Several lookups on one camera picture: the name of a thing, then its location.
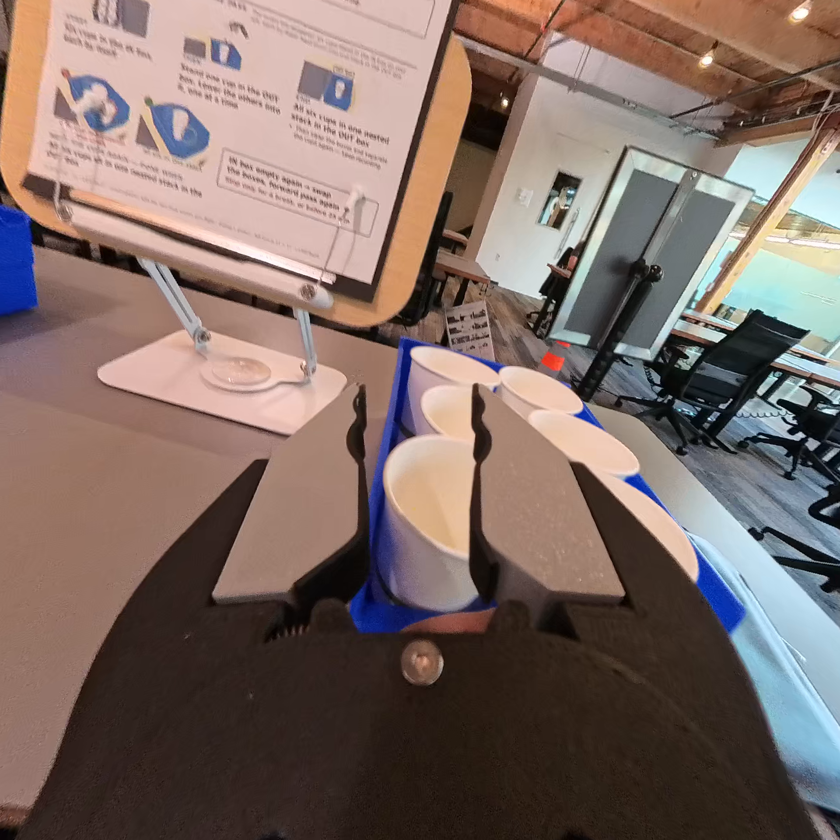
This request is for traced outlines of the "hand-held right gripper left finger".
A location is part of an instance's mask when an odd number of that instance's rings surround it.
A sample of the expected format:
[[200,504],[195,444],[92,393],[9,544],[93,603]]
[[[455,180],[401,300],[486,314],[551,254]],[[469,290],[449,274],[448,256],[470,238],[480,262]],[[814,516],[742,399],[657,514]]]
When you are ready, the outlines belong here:
[[366,392],[350,385],[272,456],[215,588],[216,603],[348,602],[370,568]]

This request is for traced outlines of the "printed instruction sheet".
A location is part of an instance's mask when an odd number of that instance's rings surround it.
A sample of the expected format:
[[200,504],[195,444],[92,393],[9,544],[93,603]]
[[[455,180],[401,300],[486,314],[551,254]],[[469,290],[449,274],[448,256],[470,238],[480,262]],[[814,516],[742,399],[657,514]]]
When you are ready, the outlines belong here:
[[455,5],[51,2],[28,173],[369,298]]

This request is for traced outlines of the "grey framed panel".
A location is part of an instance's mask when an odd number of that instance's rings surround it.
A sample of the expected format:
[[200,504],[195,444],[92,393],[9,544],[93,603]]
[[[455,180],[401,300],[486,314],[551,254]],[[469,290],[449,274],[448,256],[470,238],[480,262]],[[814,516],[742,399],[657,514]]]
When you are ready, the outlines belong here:
[[617,345],[652,361],[754,196],[748,186],[627,146],[595,213],[549,336],[598,350],[642,259],[662,278]]

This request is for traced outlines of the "black metal stand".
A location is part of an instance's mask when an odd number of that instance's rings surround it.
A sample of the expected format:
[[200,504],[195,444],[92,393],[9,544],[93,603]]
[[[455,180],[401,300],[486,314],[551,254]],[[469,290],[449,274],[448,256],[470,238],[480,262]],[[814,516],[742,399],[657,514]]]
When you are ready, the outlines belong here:
[[628,272],[629,287],[611,326],[598,346],[593,361],[576,386],[577,395],[588,403],[609,372],[616,358],[617,346],[633,324],[651,290],[662,280],[664,271],[660,265],[649,265],[644,259],[637,259]]

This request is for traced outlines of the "white paper cup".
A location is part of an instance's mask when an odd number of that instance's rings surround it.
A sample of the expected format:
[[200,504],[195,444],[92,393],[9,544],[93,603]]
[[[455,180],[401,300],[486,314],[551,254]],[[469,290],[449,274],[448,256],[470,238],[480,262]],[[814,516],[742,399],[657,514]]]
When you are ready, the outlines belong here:
[[540,371],[506,365],[500,370],[499,379],[495,393],[526,420],[537,411],[570,416],[584,411],[582,400],[569,386]]
[[684,529],[667,510],[623,479],[598,469],[594,476],[658,541],[686,575],[697,583],[700,567],[696,549]]
[[484,361],[438,346],[417,345],[411,348],[410,359],[402,424],[412,434],[432,432],[421,409],[422,396],[429,389],[479,383],[495,391],[501,383],[499,372]]
[[387,456],[374,556],[386,590],[402,604],[455,613],[476,602],[469,571],[475,468],[472,444],[442,435],[409,438]]
[[437,385],[425,391],[419,401],[415,434],[436,434],[472,444],[473,385]]
[[542,409],[532,412],[528,422],[569,461],[620,479],[640,472],[639,461],[627,446],[578,416]]

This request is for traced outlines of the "printed photo leaflet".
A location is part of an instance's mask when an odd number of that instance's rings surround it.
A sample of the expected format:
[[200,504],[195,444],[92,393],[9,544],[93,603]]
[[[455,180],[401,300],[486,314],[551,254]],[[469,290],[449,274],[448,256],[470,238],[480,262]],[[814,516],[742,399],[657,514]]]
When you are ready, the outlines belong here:
[[444,346],[484,361],[496,360],[485,299],[446,309],[444,320]]

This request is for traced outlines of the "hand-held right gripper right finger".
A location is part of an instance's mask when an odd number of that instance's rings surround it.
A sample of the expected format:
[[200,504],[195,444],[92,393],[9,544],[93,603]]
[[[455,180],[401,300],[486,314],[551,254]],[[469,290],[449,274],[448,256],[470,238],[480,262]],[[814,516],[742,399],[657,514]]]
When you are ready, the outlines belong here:
[[484,385],[471,390],[469,572],[486,604],[615,606],[625,588],[571,462]]

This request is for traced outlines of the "clear round disc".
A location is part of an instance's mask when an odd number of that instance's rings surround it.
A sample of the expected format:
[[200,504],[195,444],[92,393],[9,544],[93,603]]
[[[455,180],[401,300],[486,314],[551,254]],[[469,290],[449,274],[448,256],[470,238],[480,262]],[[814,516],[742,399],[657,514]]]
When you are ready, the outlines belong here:
[[205,384],[231,393],[263,392],[274,383],[267,364],[239,356],[205,360],[199,374]]

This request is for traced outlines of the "brown edged office desk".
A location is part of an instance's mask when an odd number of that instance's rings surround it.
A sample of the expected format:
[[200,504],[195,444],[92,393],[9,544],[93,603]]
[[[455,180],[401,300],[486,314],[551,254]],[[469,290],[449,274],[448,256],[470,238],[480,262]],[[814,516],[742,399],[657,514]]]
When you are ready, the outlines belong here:
[[[686,311],[670,331],[668,341],[691,347],[706,348],[722,340],[725,334],[737,329],[737,324],[702,313]],[[794,378],[813,385],[824,385],[835,391],[839,388],[838,361],[796,344],[771,363],[771,370],[780,379],[766,392],[776,393],[782,384]]]
[[491,287],[491,279],[480,265],[464,256],[463,252],[469,244],[468,238],[454,230],[445,228],[441,242],[434,266],[434,276],[438,279],[434,305],[438,308],[443,306],[445,289],[450,278],[456,278],[459,281],[454,299],[456,306],[465,302],[466,293],[471,283],[477,284],[479,294],[486,298]]

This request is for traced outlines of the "blue plastic bin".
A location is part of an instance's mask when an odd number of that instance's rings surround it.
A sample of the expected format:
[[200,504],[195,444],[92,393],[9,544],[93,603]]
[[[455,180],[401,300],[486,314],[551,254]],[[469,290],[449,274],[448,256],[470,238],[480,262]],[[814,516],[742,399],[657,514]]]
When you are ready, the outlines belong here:
[[29,216],[1,205],[1,315],[33,310],[38,303]]
[[[434,346],[431,343],[403,337],[396,348],[392,392],[369,494],[369,530],[372,550],[375,548],[385,508],[385,491],[382,483],[385,462],[394,447],[408,437],[403,425],[403,416],[407,405],[408,380],[412,368],[411,351],[416,347],[432,349]],[[731,634],[746,616],[746,609],[729,584],[724,581],[707,556],[700,550],[697,539],[690,538],[689,540],[695,548],[698,561],[697,586],[721,625],[727,633]],[[364,634],[395,634],[412,624],[438,616],[436,612],[393,603],[385,590],[385,585],[380,581],[374,560],[371,561],[368,581],[350,603],[350,614],[357,629]]]

